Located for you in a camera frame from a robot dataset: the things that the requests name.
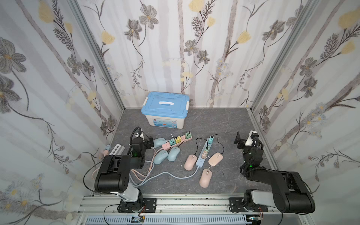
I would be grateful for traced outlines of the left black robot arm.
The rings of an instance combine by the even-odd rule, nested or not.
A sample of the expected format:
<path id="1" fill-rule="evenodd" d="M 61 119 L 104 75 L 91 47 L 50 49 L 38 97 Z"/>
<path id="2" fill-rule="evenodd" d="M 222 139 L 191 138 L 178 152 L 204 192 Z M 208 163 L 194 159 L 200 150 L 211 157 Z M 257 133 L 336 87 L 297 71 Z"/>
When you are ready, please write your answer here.
<path id="1" fill-rule="evenodd" d="M 141 190 L 130 183 L 130 170 L 141 169 L 145 163 L 145 152 L 154 146 L 153 138 L 136 137 L 132 140 L 132 152 L 123 155 L 125 147 L 117 144 L 104 157 L 95 179 L 96 192 L 114 194 L 119 197 L 119 213 L 154 213 L 156 198 L 144 198 Z"/>

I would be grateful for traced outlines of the peach mouse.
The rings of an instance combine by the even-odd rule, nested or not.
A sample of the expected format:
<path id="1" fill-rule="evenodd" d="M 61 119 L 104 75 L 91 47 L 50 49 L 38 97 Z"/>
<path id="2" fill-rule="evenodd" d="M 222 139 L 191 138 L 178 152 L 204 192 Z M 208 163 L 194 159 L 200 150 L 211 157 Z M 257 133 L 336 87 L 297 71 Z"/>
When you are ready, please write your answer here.
<path id="1" fill-rule="evenodd" d="M 223 155 L 217 152 L 212 157 L 210 157 L 208 163 L 211 167 L 215 167 L 222 159 L 223 159 Z"/>

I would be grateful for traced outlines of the light blue power strip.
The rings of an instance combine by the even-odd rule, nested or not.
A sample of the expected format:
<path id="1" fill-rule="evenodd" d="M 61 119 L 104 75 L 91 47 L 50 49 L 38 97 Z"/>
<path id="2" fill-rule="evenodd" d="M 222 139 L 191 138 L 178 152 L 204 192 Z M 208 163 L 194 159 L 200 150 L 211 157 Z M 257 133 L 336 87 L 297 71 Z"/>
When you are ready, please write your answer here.
<path id="1" fill-rule="evenodd" d="M 199 158 L 198 158 L 198 160 L 196 162 L 197 167 L 202 167 L 204 165 L 204 162 L 205 162 L 206 158 L 209 155 L 209 151 L 211 149 L 213 140 L 214 140 L 214 136 L 210 136 L 210 137 L 208 137 L 206 139 L 205 144 L 204 144 L 204 146 L 202 148 L 202 151 L 201 151 L 201 153 L 199 155 Z"/>

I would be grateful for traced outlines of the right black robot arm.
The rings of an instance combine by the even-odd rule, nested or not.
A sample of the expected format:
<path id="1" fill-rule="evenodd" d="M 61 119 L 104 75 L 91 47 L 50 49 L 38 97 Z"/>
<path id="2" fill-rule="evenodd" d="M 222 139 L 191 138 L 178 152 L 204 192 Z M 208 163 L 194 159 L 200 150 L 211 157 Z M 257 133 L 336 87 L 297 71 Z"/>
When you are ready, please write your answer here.
<path id="1" fill-rule="evenodd" d="M 246 210 L 254 211 L 259 206 L 267 206 L 277 208 L 281 213 L 304 215 L 315 211 L 312 193 L 299 173 L 272 170 L 261 166 L 264 150 L 256 131 L 251 132 L 247 139 L 242 139 L 237 132 L 234 144 L 243 153 L 240 174 L 249 181 L 271 186 L 271 191 L 246 190 L 242 201 Z"/>

